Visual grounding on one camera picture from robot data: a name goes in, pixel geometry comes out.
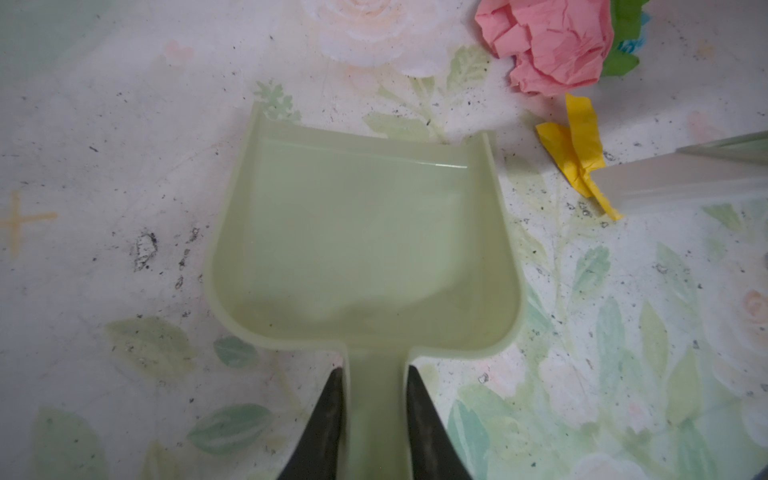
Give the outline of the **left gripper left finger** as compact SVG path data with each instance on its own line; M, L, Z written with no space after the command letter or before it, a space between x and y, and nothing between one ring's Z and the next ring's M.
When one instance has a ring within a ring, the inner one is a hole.
M335 480L344 415L343 369L329 374L304 432L278 480Z

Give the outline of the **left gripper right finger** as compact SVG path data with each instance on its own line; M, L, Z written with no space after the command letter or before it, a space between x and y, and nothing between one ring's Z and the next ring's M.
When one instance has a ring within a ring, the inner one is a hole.
M433 405L418 369L408 367L408 436L415 480L471 480Z

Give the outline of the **green plastic dustpan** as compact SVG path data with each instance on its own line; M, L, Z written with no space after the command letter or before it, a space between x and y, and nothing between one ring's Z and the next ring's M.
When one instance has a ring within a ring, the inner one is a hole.
M441 145L331 132L254 108L203 274L245 342L344 359L345 479L409 479L415 358L512 341L525 280L487 131Z

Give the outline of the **green hand brush white bristles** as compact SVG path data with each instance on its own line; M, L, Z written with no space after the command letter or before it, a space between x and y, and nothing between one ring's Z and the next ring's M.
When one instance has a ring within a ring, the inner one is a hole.
M767 197L765 131L608 166L591 175L624 215Z

